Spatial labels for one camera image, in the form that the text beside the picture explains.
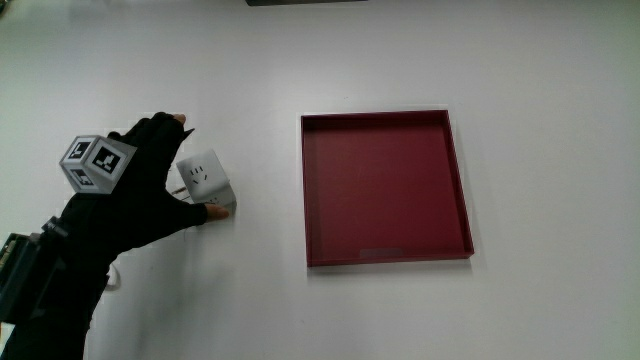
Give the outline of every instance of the sleeve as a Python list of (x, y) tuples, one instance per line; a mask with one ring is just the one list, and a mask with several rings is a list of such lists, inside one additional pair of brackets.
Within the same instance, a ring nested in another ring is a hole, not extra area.
[(108, 276), (88, 281), (70, 272), (55, 274), (43, 301), (44, 315), (17, 324), (0, 360), (81, 360), (89, 323)]

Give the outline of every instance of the black glove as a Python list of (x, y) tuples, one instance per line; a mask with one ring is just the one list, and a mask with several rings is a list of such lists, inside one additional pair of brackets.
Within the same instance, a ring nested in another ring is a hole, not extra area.
[(183, 122), (183, 115), (160, 112), (124, 136), (109, 134), (138, 149), (110, 195), (76, 194), (62, 212), (60, 220), (70, 230), (62, 258), (71, 269), (104, 276), (124, 251), (229, 215), (214, 205), (177, 200), (165, 189), (169, 168), (188, 135)]

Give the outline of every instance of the finger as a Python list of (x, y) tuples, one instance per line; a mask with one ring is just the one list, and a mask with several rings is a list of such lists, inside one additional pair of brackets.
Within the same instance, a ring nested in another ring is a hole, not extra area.
[(140, 121), (138, 121), (138, 123), (122, 137), (121, 141), (129, 145), (137, 146), (134, 145), (134, 139), (140, 132), (140, 129), (145, 127), (149, 121), (151, 121), (149, 118), (140, 119)]
[(180, 121), (182, 125), (187, 121), (187, 117), (184, 114), (173, 114), (173, 118)]
[(147, 148), (155, 154), (157, 159), (168, 170), (182, 141), (185, 139), (185, 131), (182, 123), (176, 121), (173, 116), (162, 120), (158, 121), (158, 127), (153, 137), (148, 140)]
[(173, 115), (169, 115), (167, 113), (158, 112), (153, 117), (147, 121), (144, 126), (140, 127), (139, 131), (135, 134), (135, 137), (132, 139), (133, 146), (147, 146), (152, 141), (155, 141), (158, 138), (158, 133), (164, 133), (163, 130), (165, 127), (176, 127), (181, 128), (182, 125), (180, 122), (175, 121)]
[(229, 210), (222, 206), (204, 204), (207, 207), (207, 222), (222, 220), (229, 217)]
[(107, 135), (107, 138), (120, 141), (122, 139), (122, 135), (117, 131), (112, 131)]
[(209, 213), (204, 204), (188, 204), (171, 197), (173, 202), (171, 213), (172, 222), (178, 229), (202, 225), (209, 220)]

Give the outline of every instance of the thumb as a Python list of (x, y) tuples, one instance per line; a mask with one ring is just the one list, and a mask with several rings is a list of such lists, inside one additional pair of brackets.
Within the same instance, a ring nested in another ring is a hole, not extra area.
[(229, 217), (229, 210), (223, 208), (222, 206), (213, 205), (213, 204), (204, 204), (207, 208), (207, 222), (222, 220)]
[(107, 135), (107, 137), (109, 139), (114, 139), (114, 140), (118, 140), (118, 141), (120, 141), (120, 139), (122, 139), (122, 135), (120, 135), (120, 133), (117, 132), (117, 131), (110, 132), (109, 135)]
[(187, 204), (179, 201), (177, 205), (178, 209), (174, 214), (177, 216), (179, 226), (183, 229), (229, 217), (227, 209), (213, 204)]

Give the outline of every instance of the electrical outlet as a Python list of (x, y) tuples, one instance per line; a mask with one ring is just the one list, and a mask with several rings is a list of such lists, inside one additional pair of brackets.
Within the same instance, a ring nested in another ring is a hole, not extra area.
[(229, 178), (212, 149), (184, 159), (176, 167), (194, 203), (224, 206), (235, 201)]

